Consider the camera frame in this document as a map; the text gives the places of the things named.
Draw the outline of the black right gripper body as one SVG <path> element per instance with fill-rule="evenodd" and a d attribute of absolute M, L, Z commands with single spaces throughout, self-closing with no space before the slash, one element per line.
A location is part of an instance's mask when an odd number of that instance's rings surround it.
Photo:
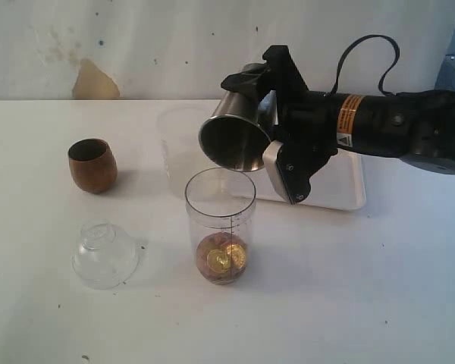
<path fill-rule="evenodd" d="M 274 139 L 297 147 L 310 179 L 337 154 L 324 94 L 309 90 L 286 45 L 269 46 L 262 58 L 278 71 Z"/>

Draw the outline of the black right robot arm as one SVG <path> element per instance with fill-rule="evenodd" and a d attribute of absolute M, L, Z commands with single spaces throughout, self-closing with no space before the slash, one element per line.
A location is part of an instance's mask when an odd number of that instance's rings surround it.
<path fill-rule="evenodd" d="M 270 46 L 262 63 L 227 76 L 221 86 L 227 107 L 199 132 L 203 152 L 224 168 L 265 168 L 293 204 L 309 195 L 310 178 L 340 150 L 455 174 L 454 91 L 312 91 L 286 45 Z"/>

